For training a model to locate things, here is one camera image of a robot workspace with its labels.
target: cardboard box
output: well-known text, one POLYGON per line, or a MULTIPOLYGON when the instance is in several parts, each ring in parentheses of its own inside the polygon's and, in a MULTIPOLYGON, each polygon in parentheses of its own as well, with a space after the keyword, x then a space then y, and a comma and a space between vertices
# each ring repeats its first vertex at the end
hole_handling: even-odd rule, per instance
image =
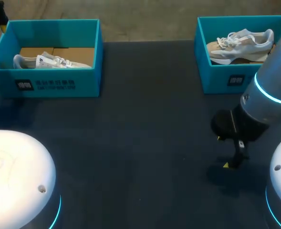
POLYGON ((0 38, 0 95, 98 97, 103 59, 99 20, 9 21, 0 38), (13 57, 44 51, 92 68, 13 69, 13 57))
POLYGON ((195 36, 195 56, 206 94, 242 93, 261 67, 254 64, 213 65, 206 44, 230 32, 248 29, 252 32, 274 31, 274 41, 281 38, 281 16, 199 17, 195 36))

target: blue led light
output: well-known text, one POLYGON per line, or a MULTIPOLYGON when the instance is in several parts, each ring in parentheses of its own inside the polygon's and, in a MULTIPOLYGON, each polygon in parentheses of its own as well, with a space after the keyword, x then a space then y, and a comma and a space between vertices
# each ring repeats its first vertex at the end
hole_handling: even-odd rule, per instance
POLYGON ((56 220, 57 220, 58 217, 59 217, 60 209, 61 209, 61 203, 62 203, 62 197, 61 197, 61 195, 60 195, 60 205, 59 205, 58 213, 56 213, 55 219, 54 219, 53 223, 51 224, 51 226, 49 227, 49 229, 52 229, 52 228, 53 228, 53 226, 55 225, 56 220))
POLYGON ((264 95, 265 95, 266 97, 268 97, 269 99, 271 99, 271 100, 273 100, 273 101, 275 101, 275 102, 281 104, 281 100, 276 99, 276 98, 274 98, 273 96, 267 94, 267 93, 260 87, 260 85, 259 85, 259 83, 258 83, 258 81, 257 81, 257 73, 255 74, 254 82, 255 82, 256 86, 258 87, 258 89, 262 92, 262 94, 264 94, 264 95))
POLYGON ((281 223, 276 219, 276 217, 274 216, 271 208, 270 208, 270 205, 269 205, 269 202, 268 202, 268 196, 266 194, 266 188, 265 188, 265 198, 266 198, 266 203, 268 204, 268 207, 269 207, 269 210, 270 210, 270 213, 272 214, 272 216, 274 217, 274 219, 276 220, 276 222, 279 224, 279 226, 281 227, 281 223))

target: shoelace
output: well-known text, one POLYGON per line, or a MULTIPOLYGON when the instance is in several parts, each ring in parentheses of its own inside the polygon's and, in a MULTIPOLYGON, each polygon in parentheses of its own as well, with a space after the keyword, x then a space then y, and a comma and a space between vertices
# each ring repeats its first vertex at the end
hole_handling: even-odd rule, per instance
POLYGON ((62 64, 62 63, 64 63, 65 65, 71 65, 69 60, 65 60, 64 58, 59 57, 59 56, 55 56, 55 58, 56 58, 56 61, 59 65, 62 64))
POLYGON ((234 34, 234 32, 231 32, 228 34, 227 38, 222 37, 222 38, 217 38, 218 44, 221 48, 225 49, 229 45, 237 45, 241 44, 238 38, 232 39, 231 36, 234 34))

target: logo on box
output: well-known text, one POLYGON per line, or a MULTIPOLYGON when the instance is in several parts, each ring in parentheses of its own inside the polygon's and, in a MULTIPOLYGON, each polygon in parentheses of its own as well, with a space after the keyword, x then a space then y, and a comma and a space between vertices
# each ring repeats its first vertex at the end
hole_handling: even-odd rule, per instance
POLYGON ((243 84, 245 75, 231 75, 229 77, 227 86, 241 86, 243 84))
POLYGON ((15 80, 16 86, 20 91, 33 91, 34 88, 30 80, 15 80))

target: shoe sole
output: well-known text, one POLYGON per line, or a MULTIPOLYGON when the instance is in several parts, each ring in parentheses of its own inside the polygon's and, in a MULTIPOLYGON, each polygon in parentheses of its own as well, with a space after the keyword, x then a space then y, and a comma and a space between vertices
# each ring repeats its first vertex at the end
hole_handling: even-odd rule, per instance
POLYGON ((243 59, 246 59, 249 61, 254 61, 254 62, 264 62, 267 57, 268 57, 268 54, 247 54, 247 55, 243 55, 243 56, 237 56, 237 57, 234 57, 231 59, 222 60, 222 59, 211 58, 210 60, 215 63, 228 65, 228 64, 231 64, 231 62, 233 62, 237 58, 243 58, 243 59))

